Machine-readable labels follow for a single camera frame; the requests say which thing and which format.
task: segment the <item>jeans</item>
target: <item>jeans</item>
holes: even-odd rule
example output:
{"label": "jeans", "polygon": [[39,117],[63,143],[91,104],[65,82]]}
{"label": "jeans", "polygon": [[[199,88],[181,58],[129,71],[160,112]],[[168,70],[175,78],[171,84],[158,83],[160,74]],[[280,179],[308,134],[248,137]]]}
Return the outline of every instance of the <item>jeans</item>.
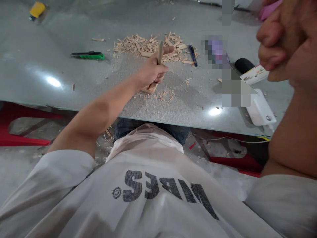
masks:
{"label": "jeans", "polygon": [[119,118],[118,123],[116,125],[116,131],[114,136],[115,141],[121,137],[126,136],[131,131],[133,131],[134,129],[138,128],[139,126],[145,123],[152,123],[156,125],[157,127],[163,129],[164,131],[169,133],[171,136],[173,136],[182,146],[184,146],[190,131],[189,127],[175,126],[175,125],[169,125],[169,124],[163,124],[163,123],[157,123],[157,122],[139,121],[139,120],[133,120],[128,118]]}

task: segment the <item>pink object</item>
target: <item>pink object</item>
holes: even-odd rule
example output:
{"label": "pink object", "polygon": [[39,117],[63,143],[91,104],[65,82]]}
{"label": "pink object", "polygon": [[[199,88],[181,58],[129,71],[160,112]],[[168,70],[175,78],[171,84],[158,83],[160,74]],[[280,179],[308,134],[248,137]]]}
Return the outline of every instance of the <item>pink object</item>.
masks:
{"label": "pink object", "polygon": [[262,8],[262,10],[259,13],[259,19],[261,21],[265,21],[266,18],[268,18],[271,13],[279,6],[281,5],[281,3],[283,2],[283,0],[279,0],[269,6],[265,6]]}
{"label": "pink object", "polygon": [[4,102],[2,109],[0,109],[0,146],[46,146],[51,143],[49,140],[33,139],[10,134],[8,131],[10,123],[20,117],[63,118],[62,115],[24,107],[11,102]]}

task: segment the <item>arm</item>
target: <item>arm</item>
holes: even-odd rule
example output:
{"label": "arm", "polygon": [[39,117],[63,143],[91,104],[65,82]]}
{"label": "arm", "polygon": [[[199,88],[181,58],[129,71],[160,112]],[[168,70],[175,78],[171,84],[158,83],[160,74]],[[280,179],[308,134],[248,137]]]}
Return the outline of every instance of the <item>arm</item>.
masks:
{"label": "arm", "polygon": [[[270,142],[269,161],[262,176],[291,174],[317,179],[317,74],[314,71],[317,63],[316,1],[303,1],[299,21],[308,39],[287,62],[287,77],[294,88],[294,95]],[[275,45],[282,33],[277,9],[257,34],[261,42],[260,62],[268,71],[286,57],[284,49]]]}
{"label": "arm", "polygon": [[[164,47],[164,54],[174,47]],[[169,68],[157,65],[157,52],[154,53],[133,76],[84,107],[58,135],[48,152],[72,149],[95,156],[96,141],[118,117],[131,97],[142,87],[152,82],[161,83]]]}

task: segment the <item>gray table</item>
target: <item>gray table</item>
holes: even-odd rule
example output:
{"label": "gray table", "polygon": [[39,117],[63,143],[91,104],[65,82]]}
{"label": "gray table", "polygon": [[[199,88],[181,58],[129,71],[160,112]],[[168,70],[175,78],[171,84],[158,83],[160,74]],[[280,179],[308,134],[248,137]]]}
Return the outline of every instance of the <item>gray table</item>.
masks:
{"label": "gray table", "polygon": [[[144,94],[140,93],[142,96],[137,94],[132,98],[120,116],[241,134],[272,135],[269,129],[254,126],[245,116],[245,108],[223,108],[220,114],[210,115],[212,109],[221,107],[222,90],[217,81],[221,70],[211,69],[206,63],[201,41],[205,35],[222,34],[228,40],[227,53],[232,62],[245,57],[257,65],[259,43],[255,35],[260,23],[249,13],[234,12],[231,26],[225,28],[221,9],[185,0],[174,1],[174,5],[161,0],[44,3],[50,9],[39,25],[28,20],[33,1],[0,2],[0,100],[78,111],[132,75],[146,60],[126,54],[114,59],[113,53],[107,51],[112,50],[114,40],[136,33],[148,38],[150,34],[172,31],[180,35],[184,43],[197,47],[201,53],[197,59],[199,67],[168,63],[171,72],[156,93],[174,90],[176,95],[171,105],[155,98],[144,100]],[[92,37],[107,41],[94,42]],[[102,51],[107,60],[70,58],[71,52],[89,50]],[[183,83],[187,78],[193,78],[189,87]],[[50,84],[54,81],[60,85]],[[252,87],[267,93],[279,123],[293,93],[288,82],[262,81]]]}

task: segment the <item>red stool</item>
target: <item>red stool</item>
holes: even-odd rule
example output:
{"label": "red stool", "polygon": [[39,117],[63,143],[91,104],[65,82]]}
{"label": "red stool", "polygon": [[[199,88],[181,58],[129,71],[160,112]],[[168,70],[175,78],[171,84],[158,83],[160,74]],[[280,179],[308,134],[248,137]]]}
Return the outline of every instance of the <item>red stool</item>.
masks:
{"label": "red stool", "polygon": [[[212,134],[217,137],[229,136],[235,139],[244,140],[244,136],[240,134],[218,132],[213,132]],[[209,161],[237,168],[240,173],[257,178],[260,177],[260,173],[262,171],[262,166],[259,165],[249,153],[247,153],[243,158],[210,157]]]}
{"label": "red stool", "polygon": [[45,112],[11,102],[4,102],[0,109],[0,146],[46,146],[49,140],[32,139],[18,135],[12,135],[8,127],[12,121],[20,117],[62,119],[62,115]]}

